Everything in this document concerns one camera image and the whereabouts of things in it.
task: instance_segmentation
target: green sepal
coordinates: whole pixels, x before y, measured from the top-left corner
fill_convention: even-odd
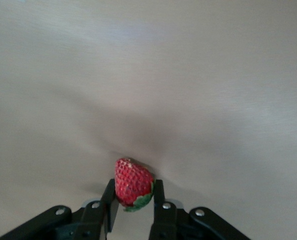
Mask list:
[[[133,202],[133,206],[127,206],[124,211],[128,213],[136,212],[140,210],[141,208],[145,207],[152,199],[153,196],[153,190],[154,190],[154,183],[153,181],[151,183],[151,192],[144,195],[144,196],[138,196],[136,200]]]

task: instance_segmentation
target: black metal bracket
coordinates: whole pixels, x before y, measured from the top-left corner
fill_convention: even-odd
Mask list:
[[[165,200],[162,180],[154,187],[154,223],[149,240],[250,240],[206,207],[189,213]]]
[[[111,179],[98,201],[72,213],[54,206],[0,237],[0,240],[106,240],[119,208]],[[206,207],[189,213],[167,202],[162,180],[154,187],[154,223],[149,240],[250,240]]]

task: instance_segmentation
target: white paper background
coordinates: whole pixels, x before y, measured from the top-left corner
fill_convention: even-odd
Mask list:
[[[297,0],[0,0],[0,236],[114,162],[251,239],[297,240]],[[148,239],[152,205],[109,240]]]

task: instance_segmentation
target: metal screw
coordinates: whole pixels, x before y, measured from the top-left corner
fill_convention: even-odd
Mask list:
[[[59,208],[59,209],[55,212],[55,214],[56,214],[56,215],[62,215],[64,212],[65,212],[65,208]]]
[[[163,203],[163,208],[164,209],[170,209],[171,208],[171,204],[169,204],[168,202]]]
[[[92,204],[92,209],[97,209],[100,206],[100,202],[96,201]]]
[[[203,217],[203,216],[205,215],[205,212],[204,212],[202,209],[197,209],[197,210],[195,211],[195,214],[196,214],[197,216]]]

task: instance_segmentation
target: red strawberry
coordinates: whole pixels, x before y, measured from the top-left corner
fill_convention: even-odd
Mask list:
[[[154,178],[143,166],[120,158],[115,163],[115,193],[126,212],[147,205],[153,195]]]

